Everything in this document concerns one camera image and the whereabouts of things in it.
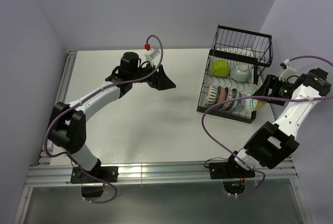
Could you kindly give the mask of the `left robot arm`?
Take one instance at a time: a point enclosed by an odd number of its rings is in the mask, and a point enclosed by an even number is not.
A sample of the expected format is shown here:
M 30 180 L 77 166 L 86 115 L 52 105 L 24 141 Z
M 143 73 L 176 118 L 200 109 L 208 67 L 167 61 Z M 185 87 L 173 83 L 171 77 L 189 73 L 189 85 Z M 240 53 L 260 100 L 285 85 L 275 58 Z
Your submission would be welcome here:
M 69 104 L 57 103 L 52 111 L 46 132 L 46 141 L 63 149 L 83 169 L 83 177 L 89 182 L 101 178 L 101 161 L 90 151 L 86 142 L 86 123 L 108 104 L 122 98 L 135 83 L 147 83 L 158 91 L 174 89 L 175 83 L 165 74 L 161 63 L 153 60 L 163 56 L 158 49 L 145 52 L 142 62 L 135 52 L 123 54 L 120 64 L 95 90 Z

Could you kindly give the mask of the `white bowl pink interior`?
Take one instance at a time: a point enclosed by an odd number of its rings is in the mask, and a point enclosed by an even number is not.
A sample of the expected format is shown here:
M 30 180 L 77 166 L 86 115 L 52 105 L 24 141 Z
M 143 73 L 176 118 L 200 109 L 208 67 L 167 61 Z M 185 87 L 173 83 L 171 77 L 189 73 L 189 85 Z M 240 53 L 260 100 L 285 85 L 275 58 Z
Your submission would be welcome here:
M 220 95 L 220 90 L 218 87 L 214 85 L 208 86 L 207 97 L 205 101 L 205 107 L 211 107 L 212 105 L 216 104 Z

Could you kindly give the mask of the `blue triangle pattern bowl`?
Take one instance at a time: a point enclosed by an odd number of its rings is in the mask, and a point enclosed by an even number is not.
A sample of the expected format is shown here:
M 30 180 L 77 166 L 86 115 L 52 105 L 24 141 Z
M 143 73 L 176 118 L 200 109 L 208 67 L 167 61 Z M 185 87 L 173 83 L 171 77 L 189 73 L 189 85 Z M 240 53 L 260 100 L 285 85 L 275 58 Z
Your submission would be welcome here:
M 236 101 L 232 101 L 231 102 L 231 99 L 235 99 L 236 98 L 236 96 L 237 96 L 237 90 L 236 89 L 230 89 L 228 87 L 226 87 L 225 90 L 227 92 L 227 97 L 226 97 L 226 99 L 224 101 L 222 109 L 224 111 L 232 111 L 237 106 L 237 102 Z

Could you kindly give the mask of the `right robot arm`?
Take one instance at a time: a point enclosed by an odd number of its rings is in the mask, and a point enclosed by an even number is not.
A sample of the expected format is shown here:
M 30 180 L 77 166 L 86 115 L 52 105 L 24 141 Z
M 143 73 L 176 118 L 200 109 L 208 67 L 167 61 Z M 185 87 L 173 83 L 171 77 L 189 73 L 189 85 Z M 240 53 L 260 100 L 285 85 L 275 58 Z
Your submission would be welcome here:
M 321 68 L 311 69 L 299 76 L 294 83 L 281 81 L 268 75 L 256 96 L 266 96 L 266 102 L 283 105 L 279 99 L 290 99 L 282 114 L 274 123 L 266 122 L 244 145 L 231 155 L 225 171 L 231 177 L 254 176 L 256 166 L 275 168 L 298 147 L 297 133 L 306 116 L 317 104 L 316 97 L 323 98 L 331 89 L 328 73 Z

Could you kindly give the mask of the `celadon green bowl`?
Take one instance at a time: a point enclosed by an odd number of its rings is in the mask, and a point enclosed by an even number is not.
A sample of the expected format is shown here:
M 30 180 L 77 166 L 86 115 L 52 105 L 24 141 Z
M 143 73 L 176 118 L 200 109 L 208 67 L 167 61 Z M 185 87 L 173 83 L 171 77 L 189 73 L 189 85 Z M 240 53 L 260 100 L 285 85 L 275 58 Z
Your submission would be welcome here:
M 247 82 L 250 78 L 250 70 L 245 64 L 235 65 L 230 70 L 230 76 L 235 81 Z

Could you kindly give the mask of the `blue floral bowl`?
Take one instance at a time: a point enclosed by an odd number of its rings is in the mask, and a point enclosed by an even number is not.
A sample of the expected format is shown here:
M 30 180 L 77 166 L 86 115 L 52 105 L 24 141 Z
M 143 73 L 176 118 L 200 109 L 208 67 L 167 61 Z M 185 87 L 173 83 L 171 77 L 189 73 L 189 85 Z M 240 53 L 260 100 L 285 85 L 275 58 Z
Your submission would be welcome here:
M 232 106 L 231 108 L 229 109 L 229 111 L 234 111 L 234 110 L 237 110 L 240 105 L 242 104 L 242 94 L 237 90 L 237 89 L 232 89 L 232 92 L 233 92 L 233 98 L 237 98 L 238 100 L 237 101 L 233 101 L 232 103 Z

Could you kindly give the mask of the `yellow daisy bowl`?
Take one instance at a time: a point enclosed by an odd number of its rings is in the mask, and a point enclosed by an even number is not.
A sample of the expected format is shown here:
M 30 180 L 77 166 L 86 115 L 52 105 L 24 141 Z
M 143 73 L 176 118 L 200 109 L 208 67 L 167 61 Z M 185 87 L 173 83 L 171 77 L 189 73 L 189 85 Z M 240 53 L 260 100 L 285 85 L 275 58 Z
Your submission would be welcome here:
M 258 86 L 256 84 L 253 84 L 247 96 L 252 96 L 254 95 L 255 92 L 258 91 Z M 245 100 L 245 108 L 248 112 L 253 112 L 253 111 L 258 111 L 259 109 L 263 108 L 266 105 L 266 101 L 259 100 L 259 99 L 253 99 L 253 98 L 248 98 Z

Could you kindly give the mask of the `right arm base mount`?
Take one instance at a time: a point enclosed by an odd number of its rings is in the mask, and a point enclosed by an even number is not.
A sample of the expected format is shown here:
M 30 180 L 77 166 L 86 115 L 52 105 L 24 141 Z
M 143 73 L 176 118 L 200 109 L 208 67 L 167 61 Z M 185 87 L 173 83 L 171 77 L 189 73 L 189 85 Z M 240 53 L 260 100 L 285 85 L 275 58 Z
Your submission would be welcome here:
M 227 180 L 223 182 L 223 187 L 228 196 L 237 197 L 243 194 L 246 189 L 246 179 L 255 177 L 254 171 L 244 169 L 233 158 L 231 160 L 221 157 L 211 158 L 206 160 L 203 166 L 209 170 L 210 179 Z

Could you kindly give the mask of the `green square bowl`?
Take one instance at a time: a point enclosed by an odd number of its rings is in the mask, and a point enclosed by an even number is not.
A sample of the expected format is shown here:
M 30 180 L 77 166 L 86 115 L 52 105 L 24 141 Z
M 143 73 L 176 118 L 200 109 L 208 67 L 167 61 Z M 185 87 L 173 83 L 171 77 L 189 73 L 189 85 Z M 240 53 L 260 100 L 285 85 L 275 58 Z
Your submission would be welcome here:
M 229 65 L 227 61 L 216 60 L 212 63 L 211 73 L 216 77 L 228 77 L 229 76 Z

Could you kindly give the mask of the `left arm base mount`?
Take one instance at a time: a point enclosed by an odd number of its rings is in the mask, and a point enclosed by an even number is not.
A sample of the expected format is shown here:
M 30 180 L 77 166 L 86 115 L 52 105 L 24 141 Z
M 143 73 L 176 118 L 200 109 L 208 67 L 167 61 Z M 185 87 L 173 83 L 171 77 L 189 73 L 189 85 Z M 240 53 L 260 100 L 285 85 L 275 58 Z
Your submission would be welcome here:
M 73 167 L 70 183 L 81 185 L 81 195 L 85 200 L 94 203 L 109 202 L 118 194 L 117 188 L 113 185 L 118 180 L 118 170 L 117 166 L 101 166 L 95 171 L 85 171 L 80 167 Z M 106 186 L 114 189 L 113 196 L 108 200 L 98 201 L 97 199 L 102 196 Z

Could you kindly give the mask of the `leaf pattern bowl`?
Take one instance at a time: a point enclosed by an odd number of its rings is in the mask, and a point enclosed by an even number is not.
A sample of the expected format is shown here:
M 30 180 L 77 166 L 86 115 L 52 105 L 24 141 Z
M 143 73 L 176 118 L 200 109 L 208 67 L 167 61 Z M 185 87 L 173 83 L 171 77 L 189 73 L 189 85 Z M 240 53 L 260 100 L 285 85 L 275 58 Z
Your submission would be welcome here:
M 219 92 L 219 95 L 218 95 L 215 103 L 218 104 L 218 103 L 226 101 L 226 98 L 228 96 L 228 87 L 218 86 L 217 90 Z

